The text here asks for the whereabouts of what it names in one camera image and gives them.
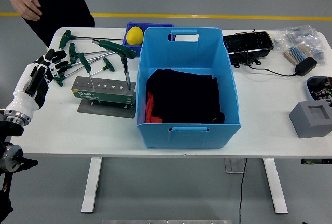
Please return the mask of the person's right hand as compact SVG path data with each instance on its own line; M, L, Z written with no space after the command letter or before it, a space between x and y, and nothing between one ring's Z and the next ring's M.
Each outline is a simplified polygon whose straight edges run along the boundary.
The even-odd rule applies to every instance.
M35 22L41 19L41 4L38 0L10 0L10 2L22 18Z

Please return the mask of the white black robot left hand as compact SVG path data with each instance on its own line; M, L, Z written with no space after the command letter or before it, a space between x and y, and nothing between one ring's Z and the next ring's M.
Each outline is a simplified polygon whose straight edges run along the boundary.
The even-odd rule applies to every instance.
M65 51L49 49L45 55L27 65L4 114L10 116L19 113L32 119L33 113L42 108L49 84L60 71L59 67L68 64L68 61L61 61L65 57Z

